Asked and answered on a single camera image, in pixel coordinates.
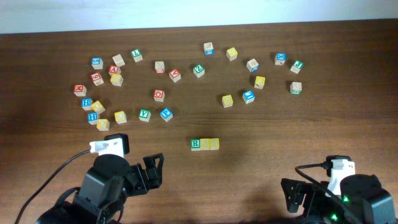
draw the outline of black cable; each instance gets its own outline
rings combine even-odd
[[[339,206],[341,206],[344,211],[349,215],[350,218],[353,219],[353,221],[357,224],[362,224],[361,220],[351,211],[351,209],[349,209],[344,203],[343,201],[341,201],[340,198],[338,198],[332,191],[330,191],[329,189],[327,189],[325,186],[323,186],[321,183],[319,183],[318,181],[316,181],[315,179],[313,179],[312,177],[308,176],[307,174],[304,174],[300,169],[306,169],[306,168],[312,168],[312,167],[323,167],[323,164],[310,164],[310,165],[304,165],[304,166],[298,166],[296,167],[294,170],[296,170],[296,172],[306,178],[307,180],[309,180],[311,183],[313,183],[314,185],[316,185],[320,190],[324,191],[325,193],[327,193],[328,195],[330,195],[331,199],[336,202]]]
[[[66,165],[68,165],[72,160],[74,160],[74,159],[76,159],[77,157],[79,157],[79,156],[82,156],[82,155],[84,155],[84,154],[87,154],[87,153],[89,153],[90,152],[90,150],[86,150],[86,151],[83,151],[83,152],[81,152],[81,153],[79,153],[79,154],[76,154],[76,155],[74,155],[74,156],[72,156],[72,158],[70,158],[69,160],[67,160],[64,164],[62,164],[62,166],[60,166],[51,176],[50,176],[50,178],[48,178],[45,182],[44,182],[44,184],[25,202],[25,204],[24,204],[24,206],[22,206],[22,208],[21,208],[21,210],[19,211],[19,213],[18,213],[18,217],[17,217],[17,220],[15,221],[15,224],[18,224],[19,223],[19,220],[21,219],[21,217],[22,217],[22,214],[24,213],[24,211],[25,211],[25,208],[28,206],[28,204],[44,189],[44,187],[45,186],[47,186],[47,184],[49,184],[49,182],[66,166]]]

